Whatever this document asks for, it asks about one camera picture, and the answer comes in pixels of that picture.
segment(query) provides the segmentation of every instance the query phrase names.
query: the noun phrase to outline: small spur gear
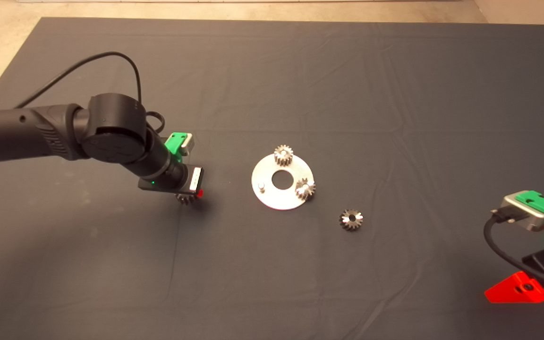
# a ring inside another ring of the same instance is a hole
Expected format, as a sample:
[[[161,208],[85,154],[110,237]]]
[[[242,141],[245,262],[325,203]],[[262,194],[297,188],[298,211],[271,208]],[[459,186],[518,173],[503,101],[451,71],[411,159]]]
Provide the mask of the small spur gear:
[[[314,195],[316,184],[314,181],[308,181],[307,178],[302,178],[295,184],[295,194],[302,200],[308,200]]]
[[[280,166],[287,166],[293,160],[293,149],[289,145],[279,145],[274,149],[274,160]]]
[[[360,211],[354,209],[346,209],[339,217],[339,224],[347,231],[356,231],[362,225],[365,217]]]
[[[196,195],[175,194],[175,198],[179,200],[181,204],[188,205],[198,198]]]

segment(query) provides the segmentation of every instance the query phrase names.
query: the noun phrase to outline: wrinkle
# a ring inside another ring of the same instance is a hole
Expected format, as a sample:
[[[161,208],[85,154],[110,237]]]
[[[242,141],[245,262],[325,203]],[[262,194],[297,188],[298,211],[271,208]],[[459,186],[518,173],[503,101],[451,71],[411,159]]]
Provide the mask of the wrinkle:
[[[357,53],[357,54],[354,54],[352,56],[349,56],[348,58],[345,58],[343,61],[341,61],[341,63],[339,63],[339,65],[331,68],[330,70],[326,71],[326,73],[323,73],[323,75],[321,75],[320,77],[314,79],[310,84],[308,84],[308,88],[314,86],[315,84],[318,84],[319,82],[321,82],[322,80],[326,79],[327,77],[333,75],[334,73],[336,73],[337,71],[339,71],[339,69],[341,69],[342,67],[344,67],[348,62],[352,61],[354,58],[357,58],[358,56],[360,56],[361,54],[360,53]]]

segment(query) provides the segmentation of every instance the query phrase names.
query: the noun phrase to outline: dark gray fabric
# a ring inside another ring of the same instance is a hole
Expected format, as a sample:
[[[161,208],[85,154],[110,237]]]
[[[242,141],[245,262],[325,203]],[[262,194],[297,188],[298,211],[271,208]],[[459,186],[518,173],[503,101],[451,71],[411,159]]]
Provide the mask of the dark gray fabric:
[[[195,133],[205,200],[142,192],[115,164],[0,163],[0,339],[544,338],[544,304],[486,301],[516,269],[482,237],[504,195],[544,193],[544,26],[43,19],[0,108],[106,50],[136,61],[165,134]],[[108,91],[136,95],[123,60],[32,105]],[[317,183],[293,211],[251,191],[278,144]]]

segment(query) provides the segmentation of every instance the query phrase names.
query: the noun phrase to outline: white label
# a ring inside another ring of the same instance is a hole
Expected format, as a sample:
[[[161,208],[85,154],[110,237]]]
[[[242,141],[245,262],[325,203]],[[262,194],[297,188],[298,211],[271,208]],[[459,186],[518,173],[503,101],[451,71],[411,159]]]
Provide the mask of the white label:
[[[198,180],[201,178],[201,168],[195,168],[194,172],[192,172],[192,180],[190,181],[190,191],[196,190],[196,187],[198,186]]]

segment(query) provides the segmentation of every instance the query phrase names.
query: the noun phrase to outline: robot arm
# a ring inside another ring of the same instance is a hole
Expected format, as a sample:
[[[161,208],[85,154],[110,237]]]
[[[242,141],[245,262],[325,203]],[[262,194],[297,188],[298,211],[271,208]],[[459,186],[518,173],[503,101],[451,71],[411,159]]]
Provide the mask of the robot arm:
[[[147,125],[142,104],[127,95],[97,95],[86,109],[68,104],[0,110],[0,161],[93,158],[121,164],[140,178],[141,189],[196,195],[203,169],[181,163],[178,152]]]

